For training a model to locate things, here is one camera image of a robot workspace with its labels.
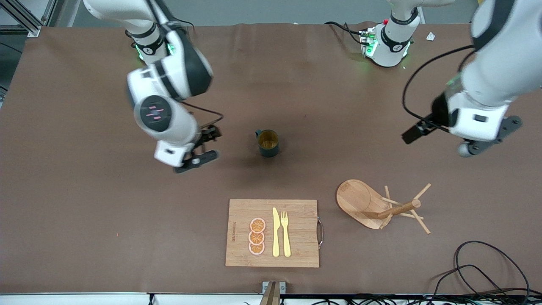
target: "wooden peg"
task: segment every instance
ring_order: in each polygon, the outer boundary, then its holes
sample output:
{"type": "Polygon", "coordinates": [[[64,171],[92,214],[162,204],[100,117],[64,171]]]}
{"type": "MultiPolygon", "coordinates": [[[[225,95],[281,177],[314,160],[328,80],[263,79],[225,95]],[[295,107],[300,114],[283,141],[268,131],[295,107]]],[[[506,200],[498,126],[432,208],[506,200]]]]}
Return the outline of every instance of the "wooden peg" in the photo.
{"type": "Polygon", "coordinates": [[[393,201],[393,200],[388,199],[388,198],[386,198],[386,197],[382,197],[381,199],[382,199],[382,201],[389,202],[389,203],[394,204],[394,205],[396,205],[396,206],[402,206],[402,205],[403,205],[403,204],[400,204],[400,203],[397,202],[397,201],[393,201]]]}
{"type": "Polygon", "coordinates": [[[416,220],[420,223],[420,225],[422,226],[423,230],[424,230],[427,234],[431,234],[431,231],[429,231],[429,229],[427,228],[427,226],[423,223],[421,217],[418,216],[418,213],[416,213],[416,211],[414,211],[413,209],[410,210],[410,213],[412,213],[412,214],[414,215],[414,217],[416,217],[416,220]]]}
{"type": "Polygon", "coordinates": [[[419,208],[420,206],[422,206],[422,203],[419,200],[414,199],[413,201],[407,202],[403,206],[387,209],[384,212],[380,212],[380,213],[371,212],[371,213],[364,213],[364,214],[367,217],[373,218],[373,219],[386,219],[389,215],[401,214],[401,213],[404,213],[406,211],[410,211],[410,210],[413,210],[415,208],[419,208]]]}
{"type": "Polygon", "coordinates": [[[431,183],[427,183],[427,185],[423,188],[423,190],[421,190],[421,191],[414,197],[414,199],[419,199],[419,198],[423,195],[423,193],[425,193],[425,191],[426,191],[429,187],[431,187],[431,183]]]}
{"type": "MultiPolygon", "coordinates": [[[[388,189],[387,185],[384,186],[384,190],[386,191],[386,197],[388,197],[388,199],[391,199],[390,190],[388,189]]],[[[384,220],[384,222],[380,225],[379,229],[382,230],[385,226],[387,226],[390,223],[392,217],[393,217],[393,214],[389,214],[386,220],[384,220]]]]}
{"type": "Polygon", "coordinates": [[[407,214],[407,213],[401,213],[401,214],[399,214],[399,216],[405,216],[405,217],[408,217],[408,218],[416,219],[416,217],[414,217],[414,215],[412,215],[412,214],[407,214]]]}

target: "plastic knife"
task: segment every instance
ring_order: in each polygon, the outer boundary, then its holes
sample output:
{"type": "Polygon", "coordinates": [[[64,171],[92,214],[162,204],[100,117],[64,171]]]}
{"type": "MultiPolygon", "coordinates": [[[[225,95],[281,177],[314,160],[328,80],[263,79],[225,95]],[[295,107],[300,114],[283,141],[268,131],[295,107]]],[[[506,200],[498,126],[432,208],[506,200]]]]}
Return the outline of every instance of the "plastic knife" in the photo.
{"type": "Polygon", "coordinates": [[[273,208],[273,256],[279,257],[279,228],[280,228],[280,218],[279,213],[276,211],[276,208],[273,208]]]}

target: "dark green mug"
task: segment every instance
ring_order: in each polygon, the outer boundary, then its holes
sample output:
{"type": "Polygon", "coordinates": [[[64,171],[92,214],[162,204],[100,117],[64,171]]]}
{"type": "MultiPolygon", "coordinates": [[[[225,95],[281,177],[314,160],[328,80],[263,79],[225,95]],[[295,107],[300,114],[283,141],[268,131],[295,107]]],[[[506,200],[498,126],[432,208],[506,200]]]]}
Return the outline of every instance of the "dark green mug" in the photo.
{"type": "Polygon", "coordinates": [[[273,130],[256,130],[256,139],[262,156],[271,158],[279,153],[279,135],[273,130]]]}

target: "toy orange slice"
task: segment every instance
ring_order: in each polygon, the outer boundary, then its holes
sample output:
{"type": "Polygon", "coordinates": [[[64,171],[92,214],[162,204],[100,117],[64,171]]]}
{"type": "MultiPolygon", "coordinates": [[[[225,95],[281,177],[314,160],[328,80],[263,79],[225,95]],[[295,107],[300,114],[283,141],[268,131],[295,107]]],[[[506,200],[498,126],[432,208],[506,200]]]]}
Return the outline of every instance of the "toy orange slice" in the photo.
{"type": "Polygon", "coordinates": [[[266,229],[266,222],[261,218],[254,218],[250,222],[250,230],[254,233],[261,233],[266,229]]]}
{"type": "Polygon", "coordinates": [[[261,245],[265,238],[263,233],[254,233],[252,231],[248,233],[248,241],[255,246],[261,245]]]}
{"type": "Polygon", "coordinates": [[[250,253],[254,254],[254,255],[260,255],[263,253],[263,251],[266,249],[266,245],[265,244],[261,244],[261,245],[253,245],[253,244],[248,244],[248,250],[250,251],[250,253]]]}

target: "black cable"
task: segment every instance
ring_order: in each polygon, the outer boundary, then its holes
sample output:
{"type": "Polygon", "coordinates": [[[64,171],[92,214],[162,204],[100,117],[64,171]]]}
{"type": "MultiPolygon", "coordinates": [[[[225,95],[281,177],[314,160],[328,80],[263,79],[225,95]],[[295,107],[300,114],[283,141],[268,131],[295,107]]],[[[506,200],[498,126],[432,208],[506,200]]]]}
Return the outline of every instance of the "black cable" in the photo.
{"type": "Polygon", "coordinates": [[[179,18],[177,18],[177,17],[173,17],[173,18],[175,18],[175,20],[177,20],[177,21],[181,21],[181,22],[184,22],[184,23],[188,23],[189,25],[192,26],[192,29],[195,29],[195,28],[196,28],[196,26],[195,26],[192,22],[190,22],[190,21],[181,20],[181,19],[179,19],[179,18]]]}
{"type": "Polygon", "coordinates": [[[354,39],[354,41],[356,41],[357,43],[359,43],[360,45],[363,45],[363,46],[368,46],[369,44],[367,42],[361,42],[359,40],[357,40],[355,37],[354,37],[354,34],[356,35],[359,35],[359,31],[353,31],[351,30],[349,27],[348,27],[348,24],[345,22],[343,26],[341,26],[339,23],[335,22],[335,21],[328,21],[324,24],[331,24],[333,26],[337,26],[339,27],[341,30],[343,31],[346,31],[350,34],[350,37],[352,37],[352,39],[354,39]]]}
{"type": "Polygon", "coordinates": [[[475,265],[463,265],[463,266],[459,266],[459,267],[456,267],[456,268],[453,268],[452,270],[446,272],[446,274],[444,274],[443,276],[441,276],[440,279],[438,279],[438,282],[437,282],[437,285],[435,286],[435,291],[433,292],[433,295],[431,296],[431,301],[429,302],[429,304],[433,304],[433,299],[436,297],[437,295],[437,291],[438,291],[438,288],[441,284],[441,282],[448,276],[460,271],[461,269],[463,268],[466,268],[466,267],[474,267],[475,269],[477,269],[480,273],[482,273],[482,275],[493,285],[493,287],[496,287],[498,290],[501,290],[501,288],[495,284],[495,282],[493,282],[493,280],[491,280],[489,278],[489,276],[487,276],[480,268],[478,268],[477,266],[475,265]]]}
{"type": "Polygon", "coordinates": [[[156,24],[160,24],[160,19],[158,19],[158,14],[156,14],[156,10],[154,9],[154,5],[152,5],[151,0],[145,0],[149,8],[151,9],[152,16],[154,17],[154,20],[156,20],[156,24]]]}
{"type": "Polygon", "coordinates": [[[316,302],[316,303],[312,303],[311,305],[318,305],[318,304],[324,304],[324,303],[327,303],[327,305],[340,305],[339,303],[335,302],[335,301],[331,301],[331,300],[328,300],[328,299],[325,299],[323,301],[320,301],[320,302],[316,302]]]}
{"type": "Polygon", "coordinates": [[[6,44],[3,43],[3,42],[0,42],[0,45],[3,45],[3,46],[5,46],[5,47],[8,47],[8,48],[14,50],[15,52],[19,52],[19,53],[23,54],[23,52],[17,50],[16,48],[14,48],[14,47],[12,47],[12,46],[6,45],[6,44]]]}
{"type": "MultiPolygon", "coordinates": [[[[459,253],[461,252],[461,249],[468,245],[468,244],[481,244],[481,245],[485,245],[485,246],[488,246],[490,248],[492,248],[493,250],[497,251],[499,254],[503,255],[504,257],[506,257],[506,259],[508,259],[513,265],[514,267],[519,271],[519,273],[521,274],[521,276],[523,277],[523,280],[525,281],[525,291],[526,291],[526,294],[525,294],[525,299],[523,300],[523,302],[520,303],[520,305],[525,305],[525,303],[527,302],[527,299],[529,298],[530,294],[531,294],[531,286],[529,285],[529,281],[527,279],[527,276],[525,276],[525,273],[523,272],[523,270],[518,266],[518,264],[510,257],[508,256],[506,253],[504,253],[501,249],[495,247],[494,245],[491,245],[491,244],[488,244],[488,243],[485,243],[485,242],[481,242],[479,240],[471,240],[471,241],[468,241],[468,242],[464,242],[462,243],[458,248],[457,250],[455,251],[455,254],[454,254],[454,257],[455,257],[455,266],[457,267],[459,265],[459,253]]],[[[457,274],[459,274],[459,276],[461,277],[461,279],[463,280],[463,283],[465,283],[465,285],[468,286],[468,288],[470,288],[474,293],[476,293],[477,295],[481,296],[481,297],[484,297],[483,295],[481,295],[479,292],[477,292],[468,282],[467,280],[465,279],[465,277],[463,276],[463,273],[461,272],[461,269],[457,269],[457,274]]]]}
{"type": "Polygon", "coordinates": [[[461,72],[463,71],[463,66],[467,63],[467,60],[472,56],[474,55],[474,53],[476,53],[476,50],[474,51],[471,51],[469,54],[467,54],[467,56],[465,56],[463,58],[463,60],[461,61],[461,63],[459,64],[459,67],[457,68],[457,72],[461,72]]]}
{"type": "Polygon", "coordinates": [[[331,24],[331,25],[333,25],[333,26],[337,26],[337,27],[339,27],[341,30],[346,31],[346,32],[349,32],[349,33],[351,33],[351,34],[359,34],[359,32],[353,31],[353,30],[351,30],[350,28],[345,28],[345,27],[343,27],[342,25],[340,25],[339,23],[337,23],[337,22],[335,22],[335,21],[328,21],[328,22],[326,22],[326,23],[324,23],[324,24],[331,24]]]}
{"type": "Polygon", "coordinates": [[[415,114],[414,112],[410,111],[410,109],[407,108],[407,102],[406,102],[406,97],[407,97],[407,90],[408,90],[408,87],[410,86],[410,83],[412,82],[412,80],[414,80],[414,77],[425,67],[427,66],[428,64],[432,63],[433,61],[435,60],[438,60],[440,58],[443,58],[445,56],[448,56],[450,54],[454,54],[454,53],[457,53],[457,52],[460,52],[460,51],[463,51],[463,50],[467,50],[467,49],[470,49],[470,48],[474,48],[473,45],[470,45],[470,46],[464,46],[464,47],[461,47],[461,48],[457,48],[457,49],[453,49],[451,51],[448,51],[446,53],[442,53],[436,57],[433,57],[431,58],[430,60],[426,61],[423,65],[421,65],[416,71],[414,71],[414,73],[410,76],[410,78],[408,79],[408,81],[406,81],[406,85],[405,85],[405,88],[403,89],[403,96],[402,96],[402,104],[403,104],[403,109],[405,109],[405,111],[410,114],[411,116],[419,119],[419,120],[422,120],[424,122],[426,122],[427,124],[435,127],[435,128],[438,128],[444,132],[449,132],[448,129],[440,126],[440,125],[437,125],[433,122],[431,122],[430,120],[422,117],[422,116],[419,116],[417,114],[415,114]]]}
{"type": "Polygon", "coordinates": [[[186,106],[188,106],[188,107],[192,107],[192,108],[195,108],[195,109],[198,109],[198,110],[201,110],[201,111],[205,111],[205,112],[208,112],[208,113],[212,113],[212,114],[214,114],[214,115],[219,116],[219,118],[217,118],[217,119],[215,119],[215,120],[212,120],[212,121],[208,122],[207,124],[204,124],[204,125],[200,126],[201,129],[203,129],[203,128],[207,127],[207,126],[211,126],[211,125],[213,125],[213,124],[216,124],[217,122],[219,122],[220,120],[222,120],[222,119],[224,118],[224,115],[221,114],[220,112],[216,112],[216,111],[213,111],[213,110],[209,110],[209,109],[205,109],[205,108],[202,108],[202,107],[198,107],[198,106],[196,106],[196,105],[188,104],[188,103],[185,102],[185,101],[181,101],[180,103],[181,103],[181,104],[184,104],[184,105],[186,105],[186,106]]]}
{"type": "Polygon", "coordinates": [[[368,46],[369,43],[367,42],[361,42],[361,41],[358,41],[354,35],[352,34],[352,31],[350,30],[350,28],[348,27],[348,24],[346,24],[346,22],[344,23],[344,26],[345,28],[348,30],[348,34],[350,34],[350,37],[352,37],[352,39],[354,39],[354,41],[356,41],[357,43],[359,43],[360,45],[363,45],[363,46],[368,46]]]}
{"type": "MultiPolygon", "coordinates": [[[[527,289],[525,289],[525,288],[505,288],[505,289],[502,290],[502,292],[505,292],[505,293],[510,292],[510,291],[527,291],[527,289]]],[[[531,291],[531,293],[536,293],[539,296],[542,296],[542,293],[539,292],[539,291],[536,291],[536,290],[533,290],[533,289],[530,289],[530,291],[531,291]]],[[[487,294],[494,294],[494,293],[498,293],[498,292],[499,291],[497,291],[497,290],[490,290],[490,291],[485,291],[482,294],[487,295],[487,294]]]]}

